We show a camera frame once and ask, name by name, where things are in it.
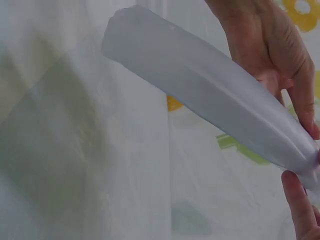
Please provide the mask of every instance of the rolled plastic bag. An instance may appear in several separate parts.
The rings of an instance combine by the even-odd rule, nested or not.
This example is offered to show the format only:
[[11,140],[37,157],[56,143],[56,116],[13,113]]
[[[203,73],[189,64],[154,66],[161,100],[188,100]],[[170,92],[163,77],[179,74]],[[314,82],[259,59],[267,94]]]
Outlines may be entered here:
[[257,80],[215,47],[135,5],[109,20],[102,52],[271,163],[320,202],[319,147]]

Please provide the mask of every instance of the hand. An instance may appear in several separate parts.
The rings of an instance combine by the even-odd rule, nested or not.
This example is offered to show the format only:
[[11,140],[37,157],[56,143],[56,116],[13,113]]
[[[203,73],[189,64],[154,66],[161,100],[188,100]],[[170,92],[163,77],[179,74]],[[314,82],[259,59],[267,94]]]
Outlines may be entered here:
[[283,190],[289,203],[297,240],[320,240],[320,212],[308,200],[297,175],[285,171]]
[[286,89],[301,125],[319,139],[314,121],[314,63],[286,13],[274,0],[205,1],[221,22],[232,59],[281,104],[281,90]]

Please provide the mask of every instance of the green leaf print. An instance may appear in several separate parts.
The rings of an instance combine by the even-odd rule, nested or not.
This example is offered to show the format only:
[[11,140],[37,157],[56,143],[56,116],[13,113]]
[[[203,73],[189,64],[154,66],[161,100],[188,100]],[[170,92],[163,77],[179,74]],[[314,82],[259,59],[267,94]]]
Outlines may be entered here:
[[243,144],[239,143],[237,140],[235,140],[233,137],[227,135],[227,134],[221,134],[216,137],[218,141],[218,145],[220,149],[228,149],[232,147],[236,147],[236,150],[241,153],[243,156],[247,157],[254,163],[258,165],[269,165],[270,162],[267,160],[263,159],[261,156],[258,154],[254,153],[253,151],[249,150],[246,146]]
[[171,230],[189,236],[212,234],[209,220],[189,202],[179,202],[171,206]]

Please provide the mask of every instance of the yellow flower print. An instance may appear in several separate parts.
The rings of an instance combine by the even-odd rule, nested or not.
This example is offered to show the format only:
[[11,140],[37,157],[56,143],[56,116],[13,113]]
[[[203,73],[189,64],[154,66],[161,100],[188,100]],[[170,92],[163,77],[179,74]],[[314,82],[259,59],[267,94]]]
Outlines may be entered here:
[[168,112],[178,110],[183,106],[179,101],[177,101],[172,96],[166,96],[166,102],[168,106]]
[[282,4],[300,31],[309,32],[316,27],[317,20],[320,18],[320,4],[317,0],[304,0],[304,2],[309,4],[310,12],[301,13],[295,8],[296,1],[297,0],[282,0]]

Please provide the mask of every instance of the finger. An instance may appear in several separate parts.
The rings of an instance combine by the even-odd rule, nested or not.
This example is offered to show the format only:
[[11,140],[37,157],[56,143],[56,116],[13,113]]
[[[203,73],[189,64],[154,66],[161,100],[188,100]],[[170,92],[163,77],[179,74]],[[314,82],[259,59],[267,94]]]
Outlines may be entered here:
[[313,208],[313,212],[314,212],[316,223],[318,224],[318,226],[320,226],[320,212],[319,212],[319,209],[316,206],[312,206],[312,208]]
[[314,121],[315,117],[315,98],[314,98],[314,80],[315,68],[309,55],[303,62],[299,70],[292,77],[294,87],[288,89],[292,100],[294,110],[304,129],[318,140],[320,131]]
[[290,206],[297,239],[301,239],[314,226],[317,220],[303,186],[297,175],[285,171],[281,176],[285,198]]

